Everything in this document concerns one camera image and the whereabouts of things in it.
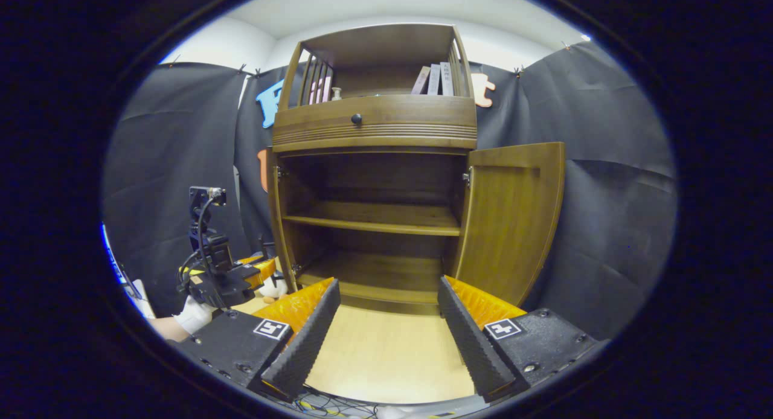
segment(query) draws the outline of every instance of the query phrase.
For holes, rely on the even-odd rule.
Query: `wooden shelf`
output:
[[[339,251],[325,255],[302,271],[307,286],[339,279],[341,295],[410,304],[437,304],[440,259],[386,256]]]
[[[323,201],[282,218],[293,223],[387,234],[459,236],[459,221],[446,206]]]

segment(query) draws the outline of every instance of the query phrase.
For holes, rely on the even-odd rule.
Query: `blue letter cutout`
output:
[[[283,83],[284,80],[279,81],[255,98],[260,103],[260,108],[263,109],[263,127],[268,128],[274,124],[274,116],[279,111],[279,94]]]

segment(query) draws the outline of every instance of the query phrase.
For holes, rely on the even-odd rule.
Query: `orange padding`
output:
[[[317,307],[317,303],[322,299],[323,293],[325,293],[332,282],[333,278],[318,281],[298,292],[291,293],[275,303],[268,304],[268,306],[252,315],[289,324],[293,331],[292,337],[287,342],[289,345],[295,335],[301,331],[309,316],[312,315],[312,312]]]
[[[258,259],[260,259],[260,256],[245,257],[244,259],[240,259],[239,262],[252,263],[254,260]],[[270,278],[271,274],[277,270],[277,259],[274,257],[273,259],[263,260],[263,262],[252,263],[252,265],[260,269],[259,275],[244,280],[249,283],[249,286],[252,289],[256,289],[266,283],[266,279]]]
[[[455,278],[449,278],[449,276],[445,276],[445,278],[481,330],[489,322],[527,314],[527,312],[491,295],[491,293],[483,292],[477,287],[470,286]]]

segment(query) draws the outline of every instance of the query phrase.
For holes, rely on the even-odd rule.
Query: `door hinge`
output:
[[[287,176],[288,175],[287,171],[285,169],[283,169],[282,167],[279,167],[278,165],[275,165],[274,167],[277,168],[277,180],[282,179],[282,176]]]
[[[466,173],[461,174],[461,180],[467,184],[467,188],[470,188],[472,185],[472,167],[468,168]]]

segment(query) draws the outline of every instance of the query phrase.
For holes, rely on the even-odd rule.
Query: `wooden floor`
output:
[[[262,297],[235,306],[252,313]],[[306,384],[378,403],[427,403],[475,394],[444,319],[340,305]]]

